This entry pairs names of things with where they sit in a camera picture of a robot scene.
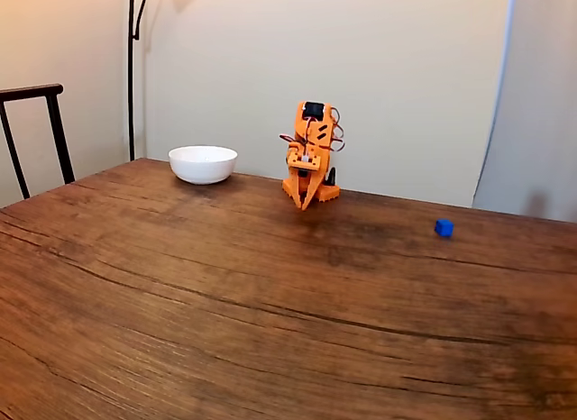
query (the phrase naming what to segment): floor lamp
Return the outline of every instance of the floor lamp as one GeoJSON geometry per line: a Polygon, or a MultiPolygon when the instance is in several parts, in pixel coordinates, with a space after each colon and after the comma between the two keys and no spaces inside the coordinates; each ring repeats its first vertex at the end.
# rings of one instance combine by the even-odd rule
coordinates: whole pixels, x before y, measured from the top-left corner
{"type": "Polygon", "coordinates": [[[146,0],[142,0],[141,8],[134,28],[135,0],[130,0],[128,10],[128,146],[130,161],[134,160],[134,41],[141,38],[141,19],[146,0]]]}

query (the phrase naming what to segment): wooden table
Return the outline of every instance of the wooden table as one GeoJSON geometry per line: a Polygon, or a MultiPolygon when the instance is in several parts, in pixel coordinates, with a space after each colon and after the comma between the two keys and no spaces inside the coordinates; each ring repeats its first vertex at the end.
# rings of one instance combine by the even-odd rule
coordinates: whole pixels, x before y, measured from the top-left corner
{"type": "Polygon", "coordinates": [[[138,160],[1,211],[0,419],[575,419],[576,275],[575,225],[138,160]]]}

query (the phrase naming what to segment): orange robot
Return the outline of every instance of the orange robot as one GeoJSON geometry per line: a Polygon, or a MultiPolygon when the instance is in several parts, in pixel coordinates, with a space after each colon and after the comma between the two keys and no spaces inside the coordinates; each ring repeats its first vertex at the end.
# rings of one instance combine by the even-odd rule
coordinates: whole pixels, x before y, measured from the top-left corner
{"type": "Polygon", "coordinates": [[[282,188],[293,198],[297,208],[306,210],[313,198],[324,202],[338,197],[341,192],[334,183],[334,168],[328,172],[331,151],[344,148],[340,119],[339,111],[330,105],[303,102],[298,105],[295,136],[280,136],[289,142],[289,178],[282,182],[282,188]],[[340,142],[340,148],[333,149],[333,142],[340,142]]]}

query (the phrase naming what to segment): chair backrest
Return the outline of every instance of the chair backrest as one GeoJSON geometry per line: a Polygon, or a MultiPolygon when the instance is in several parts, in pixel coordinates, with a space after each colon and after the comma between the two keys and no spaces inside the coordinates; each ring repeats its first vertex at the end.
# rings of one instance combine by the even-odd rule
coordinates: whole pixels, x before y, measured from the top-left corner
{"type": "Polygon", "coordinates": [[[52,126],[52,134],[54,135],[54,143],[56,145],[56,152],[58,153],[60,169],[62,170],[62,177],[64,178],[64,182],[68,184],[74,181],[74,172],[72,171],[72,164],[70,163],[69,149],[66,145],[64,128],[62,127],[62,118],[60,117],[60,109],[58,108],[58,94],[62,94],[62,91],[64,91],[64,87],[60,84],[0,90],[0,120],[2,122],[2,127],[4,128],[6,143],[8,144],[12,164],[14,165],[18,184],[20,185],[24,199],[28,199],[30,193],[26,186],[26,180],[24,179],[20,161],[18,160],[16,147],[14,146],[14,139],[12,137],[12,132],[10,131],[10,124],[8,124],[8,115],[6,114],[5,103],[14,100],[46,97],[46,104],[48,105],[48,114],[50,116],[50,124],[52,126]]]}

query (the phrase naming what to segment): beige wall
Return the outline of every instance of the beige wall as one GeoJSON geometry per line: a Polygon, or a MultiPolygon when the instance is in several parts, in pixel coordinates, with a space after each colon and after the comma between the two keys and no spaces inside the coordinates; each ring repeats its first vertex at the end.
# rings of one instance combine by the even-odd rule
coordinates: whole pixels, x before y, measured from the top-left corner
{"type": "Polygon", "coordinates": [[[346,188],[470,205],[485,154],[508,0],[151,0],[150,156],[213,143],[282,178],[297,103],[331,103],[346,188]]]}
{"type": "MultiPolygon", "coordinates": [[[[122,163],[128,0],[0,0],[0,88],[61,83],[77,178],[122,163]]],[[[32,193],[62,184],[43,100],[6,105],[32,193]]],[[[0,134],[0,206],[21,199],[0,134]]]]}
{"type": "Polygon", "coordinates": [[[577,0],[515,0],[475,206],[577,222],[577,0]]]}

